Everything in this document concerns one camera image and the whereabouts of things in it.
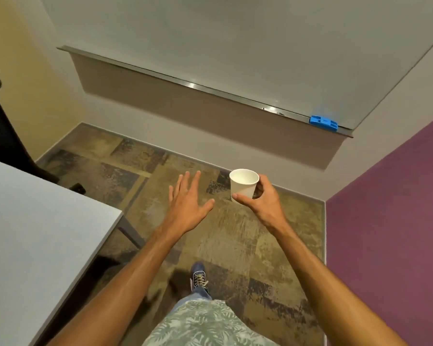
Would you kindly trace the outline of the person's left hand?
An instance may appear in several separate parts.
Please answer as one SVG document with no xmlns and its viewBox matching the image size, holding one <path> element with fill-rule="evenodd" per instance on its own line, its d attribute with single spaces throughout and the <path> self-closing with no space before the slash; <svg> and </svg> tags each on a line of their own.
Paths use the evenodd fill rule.
<svg viewBox="0 0 433 346">
<path fill-rule="evenodd" d="M 180 174 L 176 184 L 176 198 L 173 206 L 167 208 L 167 212 L 161 225 L 157 228 L 158 235 L 165 239 L 178 241 L 185 233 L 193 230 L 205 218 L 200 215 L 198 202 L 198 187 L 201 171 L 197 171 L 189 180 L 189 192 L 185 198 L 182 197 L 182 178 Z"/>
</svg>

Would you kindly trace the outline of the person's right hand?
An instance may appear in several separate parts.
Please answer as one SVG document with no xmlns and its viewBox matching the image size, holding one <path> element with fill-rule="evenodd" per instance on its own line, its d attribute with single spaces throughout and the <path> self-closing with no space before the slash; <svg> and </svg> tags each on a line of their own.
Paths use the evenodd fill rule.
<svg viewBox="0 0 433 346">
<path fill-rule="evenodd" d="M 284 234 L 290 228 L 280 203 L 278 192 L 264 174 L 259 174 L 260 180 L 256 186 L 261 195 L 256 198 L 259 205 L 252 210 L 260 222 L 273 235 Z"/>
</svg>

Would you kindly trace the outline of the white paper cup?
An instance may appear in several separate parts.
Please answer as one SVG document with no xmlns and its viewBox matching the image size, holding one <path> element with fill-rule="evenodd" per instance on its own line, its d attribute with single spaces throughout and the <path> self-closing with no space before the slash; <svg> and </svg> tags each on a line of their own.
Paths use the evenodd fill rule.
<svg viewBox="0 0 433 346">
<path fill-rule="evenodd" d="M 252 199 L 260 177 L 249 169 L 235 169 L 229 173 L 229 179 L 231 194 L 239 193 Z"/>
</svg>

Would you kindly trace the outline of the person's left forearm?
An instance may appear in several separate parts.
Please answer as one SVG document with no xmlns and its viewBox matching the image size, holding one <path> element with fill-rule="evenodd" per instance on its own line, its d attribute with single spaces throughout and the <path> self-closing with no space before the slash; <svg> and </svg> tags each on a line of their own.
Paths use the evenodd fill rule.
<svg viewBox="0 0 433 346">
<path fill-rule="evenodd" d="M 116 346 L 172 247 L 186 232 L 161 225 L 119 273 L 69 321 L 47 346 Z"/>
</svg>

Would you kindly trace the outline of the person's right forearm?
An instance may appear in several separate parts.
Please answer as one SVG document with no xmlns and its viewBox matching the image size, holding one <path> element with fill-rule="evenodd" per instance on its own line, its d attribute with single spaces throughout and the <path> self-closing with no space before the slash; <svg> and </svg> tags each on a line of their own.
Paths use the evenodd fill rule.
<svg viewBox="0 0 433 346">
<path fill-rule="evenodd" d="M 301 241 L 287 224 L 268 226 L 333 346 L 409 346 Z"/>
</svg>

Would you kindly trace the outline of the grey table leg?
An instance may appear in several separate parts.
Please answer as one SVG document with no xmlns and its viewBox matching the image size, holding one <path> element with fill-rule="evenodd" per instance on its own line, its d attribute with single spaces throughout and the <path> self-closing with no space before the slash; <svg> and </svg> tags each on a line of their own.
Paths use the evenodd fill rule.
<svg viewBox="0 0 433 346">
<path fill-rule="evenodd" d="M 139 250 L 144 247 L 146 241 L 141 237 L 137 230 L 127 220 L 125 215 L 122 215 L 117 223 L 117 228 L 120 232 Z"/>
</svg>

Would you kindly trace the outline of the blue lace-up sneaker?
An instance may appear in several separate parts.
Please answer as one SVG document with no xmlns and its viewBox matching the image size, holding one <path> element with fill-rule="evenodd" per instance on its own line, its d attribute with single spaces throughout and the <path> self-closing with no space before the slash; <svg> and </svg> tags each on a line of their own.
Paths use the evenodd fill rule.
<svg viewBox="0 0 433 346">
<path fill-rule="evenodd" d="M 191 267 L 190 286 L 191 292 L 205 293 L 210 295 L 208 291 L 208 279 L 206 269 L 202 261 L 195 262 Z"/>
</svg>

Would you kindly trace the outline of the blue jeans leg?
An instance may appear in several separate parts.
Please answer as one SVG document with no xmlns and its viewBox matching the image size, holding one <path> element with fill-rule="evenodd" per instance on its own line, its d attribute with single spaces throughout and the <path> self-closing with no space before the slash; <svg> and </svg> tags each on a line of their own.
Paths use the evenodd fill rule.
<svg viewBox="0 0 433 346">
<path fill-rule="evenodd" d="M 174 313 L 179 307 L 181 307 L 186 302 L 198 300 L 198 299 L 209 300 L 209 301 L 213 300 L 205 287 L 197 286 L 195 289 L 192 290 L 191 294 L 180 299 L 175 304 L 175 306 L 171 309 L 169 314 Z"/>
</svg>

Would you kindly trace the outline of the metal whiteboard tray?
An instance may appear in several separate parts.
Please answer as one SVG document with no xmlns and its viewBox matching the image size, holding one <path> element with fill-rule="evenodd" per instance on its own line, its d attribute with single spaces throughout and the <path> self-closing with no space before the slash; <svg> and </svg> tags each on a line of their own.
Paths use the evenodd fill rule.
<svg viewBox="0 0 433 346">
<path fill-rule="evenodd" d="M 57 49 L 60 51 L 63 51 L 63 52 L 67 52 L 70 55 L 83 56 L 83 57 L 94 59 L 94 60 L 97 60 L 97 61 L 100 61 L 103 63 L 108 63 L 108 64 L 111 64 L 111 65 L 114 65 L 114 66 L 117 66 L 117 67 L 120 67 L 123 69 L 127 69 L 127 70 L 134 71 L 134 72 L 137 72 L 140 74 L 148 75 L 148 76 L 151 76 L 151 77 L 154 77 L 157 79 L 161 79 L 164 81 L 168 81 L 168 82 L 171 82 L 171 83 L 183 86 L 183 87 L 194 89 L 194 90 L 197 90 L 199 92 L 208 93 L 208 94 L 211 94 L 211 95 L 219 97 L 219 98 L 227 99 L 227 100 L 237 102 L 240 104 L 244 104 L 244 105 L 247 105 L 247 106 L 250 106 L 253 108 L 264 110 L 264 111 L 270 112 L 272 114 L 280 115 L 280 116 L 289 118 L 291 120 L 296 120 L 296 121 L 311 125 L 311 123 L 310 123 L 311 117 L 306 116 L 304 114 L 285 110 L 285 109 L 282 109 L 279 107 L 265 104 L 265 103 L 262 103 L 262 102 L 259 102 L 259 101 L 253 100 L 253 99 L 244 98 L 244 97 L 238 96 L 236 94 L 224 92 L 224 91 L 221 91 L 221 90 L 218 90 L 215 88 L 211 88 L 208 86 L 199 85 L 197 83 L 194 83 L 191 81 L 186 81 L 183 79 L 179 79 L 177 77 L 173 77 L 170 75 L 165 75 L 165 74 L 159 73 L 157 71 L 144 69 L 144 68 L 132 65 L 132 64 L 128 64 L 128 63 L 117 61 L 117 60 L 114 60 L 114 59 L 111 59 L 108 57 L 100 56 L 100 55 L 97 55 L 97 54 L 94 54 L 91 52 L 87 52 L 84 50 L 80 50 L 80 49 L 77 49 L 77 48 L 74 48 L 71 46 L 67 46 L 67 45 L 57 46 Z"/>
</svg>

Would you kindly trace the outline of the blue whiteboard eraser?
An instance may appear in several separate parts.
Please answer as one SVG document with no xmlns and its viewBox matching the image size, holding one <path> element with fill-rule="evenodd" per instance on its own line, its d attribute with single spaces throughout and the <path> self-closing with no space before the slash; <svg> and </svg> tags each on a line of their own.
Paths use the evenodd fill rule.
<svg viewBox="0 0 433 346">
<path fill-rule="evenodd" d="M 337 130 L 338 130 L 337 122 L 335 122 L 335 121 L 333 121 L 327 117 L 324 117 L 324 116 L 312 115 L 309 118 L 308 123 L 310 125 L 322 128 L 322 129 L 327 130 L 327 131 L 337 132 Z"/>
</svg>

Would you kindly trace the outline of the leaf print shirt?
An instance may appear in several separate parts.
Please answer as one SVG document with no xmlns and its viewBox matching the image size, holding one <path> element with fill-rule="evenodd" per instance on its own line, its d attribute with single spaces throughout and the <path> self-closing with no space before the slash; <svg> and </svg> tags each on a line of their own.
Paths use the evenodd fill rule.
<svg viewBox="0 0 433 346">
<path fill-rule="evenodd" d="M 189 300 L 170 312 L 142 346 L 279 346 L 250 329 L 221 300 Z"/>
</svg>

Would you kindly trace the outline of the black office chair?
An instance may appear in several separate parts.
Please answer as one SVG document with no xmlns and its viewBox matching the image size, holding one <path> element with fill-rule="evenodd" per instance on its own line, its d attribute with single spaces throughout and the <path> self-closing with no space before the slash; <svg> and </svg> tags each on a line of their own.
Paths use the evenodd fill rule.
<svg viewBox="0 0 433 346">
<path fill-rule="evenodd" d="M 0 105 L 0 162 L 53 184 L 60 179 L 40 168 L 31 158 Z"/>
</svg>

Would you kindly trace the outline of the white wall whiteboard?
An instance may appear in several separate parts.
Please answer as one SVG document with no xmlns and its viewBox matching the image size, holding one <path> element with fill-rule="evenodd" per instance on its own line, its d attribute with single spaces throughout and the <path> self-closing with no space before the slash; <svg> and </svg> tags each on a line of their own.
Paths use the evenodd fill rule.
<svg viewBox="0 0 433 346">
<path fill-rule="evenodd" d="M 433 46 L 433 0 L 41 0 L 61 45 L 354 130 Z"/>
</svg>

